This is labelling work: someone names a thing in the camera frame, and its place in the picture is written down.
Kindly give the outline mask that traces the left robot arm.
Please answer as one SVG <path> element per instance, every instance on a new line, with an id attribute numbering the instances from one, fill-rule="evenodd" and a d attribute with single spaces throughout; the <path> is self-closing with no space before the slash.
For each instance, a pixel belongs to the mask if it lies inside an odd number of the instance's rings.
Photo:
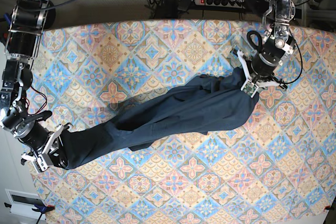
<path id="1" fill-rule="evenodd" d="M 269 8 L 264 12 L 262 25 L 266 26 L 267 17 L 273 23 L 265 30 L 264 35 L 251 30 L 246 37 L 255 50 L 253 56 L 247 56 L 241 50 L 232 50 L 237 56 L 245 75 L 241 90 L 253 97 L 258 90 L 268 87 L 287 89 L 289 84 L 297 81 L 284 81 L 275 77 L 274 71 L 292 56 L 297 43 L 290 31 L 290 21 L 295 16 L 295 4 L 292 0 L 267 0 Z"/>

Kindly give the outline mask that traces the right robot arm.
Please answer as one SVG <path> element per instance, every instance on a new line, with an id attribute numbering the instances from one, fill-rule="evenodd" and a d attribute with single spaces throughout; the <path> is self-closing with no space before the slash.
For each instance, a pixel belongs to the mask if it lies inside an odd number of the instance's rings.
<path id="1" fill-rule="evenodd" d="M 50 0 L 16 0 L 12 14 L 4 17 L 9 31 L 5 44 L 7 61 L 2 74 L 1 127 L 29 147 L 30 151 L 22 154 L 21 163 L 31 162 L 39 173 L 52 166 L 66 168 L 68 165 L 61 134 L 70 125 L 49 131 L 40 122 L 50 118 L 51 111 L 44 108 L 34 113 L 28 111 L 32 64 L 38 55 L 44 28 L 55 20 L 55 14 L 47 17 L 52 6 Z"/>

